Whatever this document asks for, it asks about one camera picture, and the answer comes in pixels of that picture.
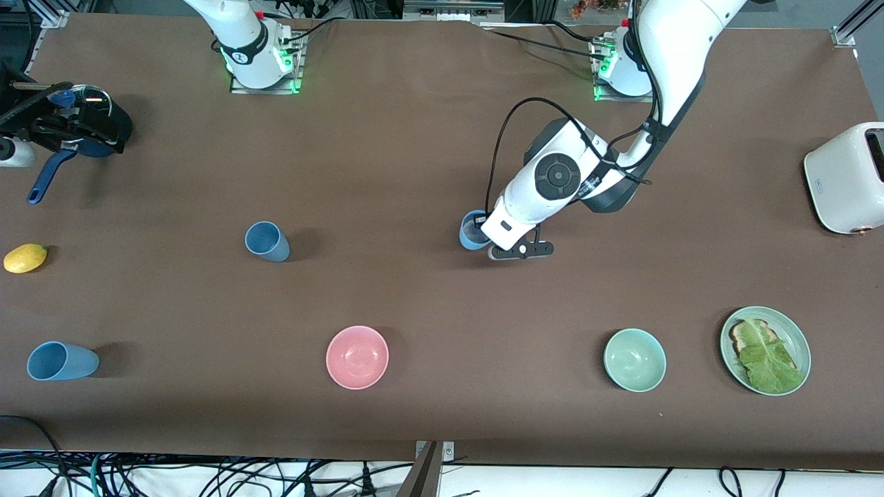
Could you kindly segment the aluminium frame profile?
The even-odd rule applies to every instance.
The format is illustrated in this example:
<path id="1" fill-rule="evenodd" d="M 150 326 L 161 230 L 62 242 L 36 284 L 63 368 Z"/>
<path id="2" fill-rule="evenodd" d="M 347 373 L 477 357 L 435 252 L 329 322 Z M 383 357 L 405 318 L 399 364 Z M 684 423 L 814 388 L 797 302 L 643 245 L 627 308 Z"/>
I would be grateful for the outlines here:
<path id="1" fill-rule="evenodd" d="M 862 0 L 845 19 L 830 29 L 834 46 L 837 48 L 855 46 L 855 35 L 882 12 L 884 12 L 884 0 Z"/>
<path id="2" fill-rule="evenodd" d="M 78 3 L 70 0 L 17 0 L 30 18 L 40 19 L 42 28 L 59 28 L 64 16 L 75 12 Z"/>

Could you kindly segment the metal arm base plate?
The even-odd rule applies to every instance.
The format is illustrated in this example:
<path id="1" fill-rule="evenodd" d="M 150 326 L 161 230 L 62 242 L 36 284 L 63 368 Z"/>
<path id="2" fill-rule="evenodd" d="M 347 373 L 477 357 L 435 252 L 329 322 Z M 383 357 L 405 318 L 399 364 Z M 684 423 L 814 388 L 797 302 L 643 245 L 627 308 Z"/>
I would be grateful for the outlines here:
<path id="1" fill-rule="evenodd" d="M 284 47 L 284 55 L 277 55 L 287 72 L 274 85 L 267 88 L 249 88 L 244 86 L 230 71 L 229 92 L 241 95 L 297 95 L 301 91 L 305 62 L 307 56 L 307 41 L 303 39 L 290 42 Z"/>
<path id="2" fill-rule="evenodd" d="M 650 103 L 653 84 L 644 66 L 628 53 L 627 30 L 617 28 L 595 37 L 588 45 L 593 60 L 594 99 L 622 103 Z"/>

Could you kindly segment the metal table bracket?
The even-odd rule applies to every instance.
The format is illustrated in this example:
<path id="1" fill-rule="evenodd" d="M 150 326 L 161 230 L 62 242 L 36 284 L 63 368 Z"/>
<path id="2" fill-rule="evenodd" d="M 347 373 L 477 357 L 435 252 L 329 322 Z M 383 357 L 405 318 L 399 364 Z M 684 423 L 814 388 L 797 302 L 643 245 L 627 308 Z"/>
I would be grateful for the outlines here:
<path id="1" fill-rule="evenodd" d="M 418 459 L 423 452 L 424 447 L 428 444 L 429 441 L 426 440 L 418 440 L 416 443 L 416 456 L 414 459 Z M 438 450 L 442 453 L 442 462 L 449 463 L 454 462 L 455 459 L 455 443 L 451 440 L 441 441 L 438 443 Z"/>

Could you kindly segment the toast slice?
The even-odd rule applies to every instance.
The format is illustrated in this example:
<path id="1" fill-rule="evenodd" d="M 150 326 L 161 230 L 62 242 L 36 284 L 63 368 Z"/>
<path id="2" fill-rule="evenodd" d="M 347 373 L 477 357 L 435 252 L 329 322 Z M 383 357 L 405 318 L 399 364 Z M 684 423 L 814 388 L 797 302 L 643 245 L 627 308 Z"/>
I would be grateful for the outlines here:
<path id="1" fill-rule="evenodd" d="M 730 331 L 738 359 L 751 380 L 786 382 L 799 374 L 785 342 L 764 319 L 742 319 Z"/>

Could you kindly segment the pale green plate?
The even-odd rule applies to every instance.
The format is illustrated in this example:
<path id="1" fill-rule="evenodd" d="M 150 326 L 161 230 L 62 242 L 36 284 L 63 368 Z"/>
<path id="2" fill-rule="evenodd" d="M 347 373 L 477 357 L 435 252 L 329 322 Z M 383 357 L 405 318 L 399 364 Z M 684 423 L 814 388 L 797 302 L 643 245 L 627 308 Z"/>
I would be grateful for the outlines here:
<path id="1" fill-rule="evenodd" d="M 792 392 L 786 394 L 770 394 L 770 393 L 762 393 L 759 390 L 755 390 L 753 387 L 749 386 L 748 378 L 746 371 L 742 368 L 742 365 L 739 362 L 738 354 L 736 353 L 735 345 L 733 345 L 733 340 L 730 337 L 730 331 L 733 326 L 737 324 L 742 319 L 749 318 L 760 318 L 767 321 L 770 324 L 770 327 L 779 335 L 780 339 L 785 342 L 785 346 L 787 348 L 787 352 L 790 353 L 796 365 L 798 365 L 799 371 L 806 375 L 805 381 L 793 390 Z M 768 307 L 762 306 L 749 306 L 743 307 L 741 309 L 736 309 L 725 321 L 724 324 L 721 325 L 720 331 L 720 339 L 719 339 L 719 349 L 721 359 L 724 362 L 727 371 L 740 383 L 742 386 L 751 390 L 751 392 L 764 394 L 764 396 L 786 396 L 790 393 L 795 393 L 799 388 L 804 386 L 805 382 L 808 381 L 809 371 L 811 371 L 812 366 L 812 355 L 811 350 L 809 350 L 809 343 L 805 337 L 805 334 L 802 333 L 798 325 L 789 317 L 784 315 L 782 312 L 777 311 L 776 309 L 771 309 Z"/>

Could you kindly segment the glass lid with blue knob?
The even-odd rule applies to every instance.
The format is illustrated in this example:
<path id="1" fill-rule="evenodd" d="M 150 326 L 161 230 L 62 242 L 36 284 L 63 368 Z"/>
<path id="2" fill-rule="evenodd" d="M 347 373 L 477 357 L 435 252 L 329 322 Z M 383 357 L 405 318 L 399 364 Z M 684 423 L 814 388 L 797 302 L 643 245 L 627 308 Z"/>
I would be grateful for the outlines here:
<path id="1" fill-rule="evenodd" d="M 61 109 L 89 106 L 106 113 L 113 113 L 113 98 L 102 88 L 88 84 L 76 84 L 69 89 L 55 91 L 48 101 Z"/>

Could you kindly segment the dark blue saucepan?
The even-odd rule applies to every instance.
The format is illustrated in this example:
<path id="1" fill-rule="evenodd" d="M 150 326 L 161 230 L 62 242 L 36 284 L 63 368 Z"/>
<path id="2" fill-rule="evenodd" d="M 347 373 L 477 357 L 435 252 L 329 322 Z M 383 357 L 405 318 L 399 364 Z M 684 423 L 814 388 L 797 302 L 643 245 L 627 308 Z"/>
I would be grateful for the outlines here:
<path id="1" fill-rule="evenodd" d="M 96 133 L 99 133 L 99 135 L 107 137 L 107 138 L 111 138 L 111 137 L 115 136 L 117 133 L 111 132 L 111 129 L 114 129 L 116 127 L 115 123 L 113 121 L 111 121 L 110 123 L 108 123 L 108 127 L 110 127 L 110 129 L 108 129 L 108 131 L 97 130 Z M 128 140 L 131 138 L 132 131 L 133 131 L 132 119 L 130 116 L 128 116 Z M 42 167 L 41 172 L 38 174 L 38 177 L 35 180 L 35 185 L 32 186 L 30 193 L 28 194 L 29 204 L 38 204 L 38 202 L 40 202 L 42 200 L 42 198 L 44 198 L 48 189 L 50 188 L 50 185 L 51 185 L 53 179 L 55 178 L 55 176 L 57 174 L 57 171 L 60 169 L 62 164 L 64 162 L 67 162 L 70 159 L 73 159 L 74 157 L 76 157 L 76 155 L 85 155 L 85 157 L 92 157 L 92 158 L 104 158 L 104 157 L 110 157 L 110 155 L 117 155 L 117 154 L 79 154 L 79 152 L 76 150 L 58 150 L 57 152 L 54 152 L 47 159 L 46 163 L 44 164 L 44 167 Z"/>

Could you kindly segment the white power strip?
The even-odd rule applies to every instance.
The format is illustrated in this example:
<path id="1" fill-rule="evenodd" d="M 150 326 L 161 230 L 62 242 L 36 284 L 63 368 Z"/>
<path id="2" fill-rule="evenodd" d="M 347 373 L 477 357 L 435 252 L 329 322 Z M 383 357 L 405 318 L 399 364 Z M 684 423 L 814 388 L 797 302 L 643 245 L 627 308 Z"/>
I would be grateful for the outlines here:
<path id="1" fill-rule="evenodd" d="M 472 24 L 503 23 L 503 0 L 403 0 L 403 20 L 464 20 Z"/>

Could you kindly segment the pale green bowl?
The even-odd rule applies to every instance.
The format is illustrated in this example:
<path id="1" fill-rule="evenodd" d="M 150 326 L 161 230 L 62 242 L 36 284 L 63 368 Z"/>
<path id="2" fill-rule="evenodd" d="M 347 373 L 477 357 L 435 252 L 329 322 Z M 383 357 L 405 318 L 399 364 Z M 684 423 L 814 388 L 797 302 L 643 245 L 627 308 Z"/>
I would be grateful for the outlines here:
<path id="1" fill-rule="evenodd" d="M 610 380 L 632 393 L 651 392 L 666 375 L 667 361 L 659 340 L 641 329 L 616 331 L 603 352 L 603 364 Z"/>

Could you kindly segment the white toaster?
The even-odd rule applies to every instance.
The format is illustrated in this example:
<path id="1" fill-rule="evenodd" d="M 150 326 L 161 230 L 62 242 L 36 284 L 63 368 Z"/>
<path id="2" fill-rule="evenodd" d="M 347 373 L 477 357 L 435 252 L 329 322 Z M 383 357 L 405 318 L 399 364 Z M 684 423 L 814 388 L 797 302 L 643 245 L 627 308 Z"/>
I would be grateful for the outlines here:
<path id="1" fill-rule="evenodd" d="M 804 170 L 828 231 L 860 235 L 884 227 L 884 122 L 849 127 L 805 155 Z"/>

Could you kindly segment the green lettuce leaf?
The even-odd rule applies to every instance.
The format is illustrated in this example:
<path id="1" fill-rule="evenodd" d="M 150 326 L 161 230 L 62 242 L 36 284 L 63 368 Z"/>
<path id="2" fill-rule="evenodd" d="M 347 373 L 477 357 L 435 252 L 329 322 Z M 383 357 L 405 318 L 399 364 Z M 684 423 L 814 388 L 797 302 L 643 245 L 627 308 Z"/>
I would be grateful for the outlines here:
<path id="1" fill-rule="evenodd" d="M 731 337 L 749 386 L 755 390 L 786 394 L 805 381 L 806 375 L 767 321 L 743 319 L 732 328 Z"/>

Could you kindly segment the yellow lemon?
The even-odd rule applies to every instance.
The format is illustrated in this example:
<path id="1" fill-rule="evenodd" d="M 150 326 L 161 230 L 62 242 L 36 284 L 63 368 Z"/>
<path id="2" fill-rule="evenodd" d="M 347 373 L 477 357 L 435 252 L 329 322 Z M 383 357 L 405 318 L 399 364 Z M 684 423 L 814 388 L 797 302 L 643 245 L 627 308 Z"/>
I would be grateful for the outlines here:
<path id="1" fill-rule="evenodd" d="M 48 249 L 40 244 L 28 243 L 17 246 L 4 255 L 4 270 L 13 274 L 30 273 L 46 261 Z"/>

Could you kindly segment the brown table cover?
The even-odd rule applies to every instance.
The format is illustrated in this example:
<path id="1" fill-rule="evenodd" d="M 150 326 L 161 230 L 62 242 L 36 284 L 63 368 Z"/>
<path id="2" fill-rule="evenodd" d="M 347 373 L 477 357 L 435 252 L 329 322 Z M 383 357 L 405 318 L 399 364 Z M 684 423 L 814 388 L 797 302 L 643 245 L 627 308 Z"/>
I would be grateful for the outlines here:
<path id="1" fill-rule="evenodd" d="M 884 230 L 828 233 L 802 161 L 875 119 L 858 60 L 824 30 L 733 29 L 623 210 L 542 226 L 552 257 L 464 251 L 499 127 L 539 95 L 606 139 L 643 105 L 593 101 L 588 65 L 464 22 L 337 21 L 299 95 L 232 95 L 200 18 L 78 14 L 48 32 L 41 83 L 92 83 L 135 123 L 122 155 L 77 157 L 38 205 L 38 167 L 0 168 L 0 414 L 62 449 L 470 463 L 884 469 Z M 277 224 L 283 263 L 250 253 Z M 8 252 L 48 249 L 30 273 Z M 742 386 L 721 325 L 762 306 L 812 355 L 795 393 Z M 363 390 L 327 347 L 366 325 L 390 361 Z M 661 384 L 605 371 L 622 329 L 655 336 Z M 98 354 L 37 381 L 42 343 Z"/>

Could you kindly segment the pink bowl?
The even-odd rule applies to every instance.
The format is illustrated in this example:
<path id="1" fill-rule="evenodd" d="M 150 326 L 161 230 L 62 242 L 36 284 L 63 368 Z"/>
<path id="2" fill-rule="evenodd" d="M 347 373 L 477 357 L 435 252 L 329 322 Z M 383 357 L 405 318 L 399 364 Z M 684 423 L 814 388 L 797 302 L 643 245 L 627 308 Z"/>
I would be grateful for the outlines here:
<path id="1" fill-rule="evenodd" d="M 372 387 L 384 376 L 389 361 L 384 336 L 366 325 L 352 325 L 336 333 L 325 355 L 329 377 L 348 390 Z"/>

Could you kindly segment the blue plastic cup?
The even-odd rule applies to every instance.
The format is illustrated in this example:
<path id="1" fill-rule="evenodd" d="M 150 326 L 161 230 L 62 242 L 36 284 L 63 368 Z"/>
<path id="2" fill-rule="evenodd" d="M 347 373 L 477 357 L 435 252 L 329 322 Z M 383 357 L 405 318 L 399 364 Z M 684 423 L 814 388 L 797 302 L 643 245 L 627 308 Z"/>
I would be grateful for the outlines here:
<path id="1" fill-rule="evenodd" d="M 37 381 L 78 380 L 94 374 L 99 366 L 97 353 L 65 342 L 42 343 L 26 361 L 29 377 Z"/>
<path id="2" fill-rule="evenodd" d="M 260 221 L 250 226 L 244 236 L 247 250 L 271 263 L 283 263 L 290 256 L 290 245 L 277 224 Z"/>
<path id="3" fill-rule="evenodd" d="M 482 231 L 477 231 L 474 227 L 474 212 L 486 212 L 484 210 L 473 210 L 468 212 L 461 221 L 459 239 L 462 246 L 468 251 L 480 251 L 480 249 L 490 244 L 490 239 Z"/>

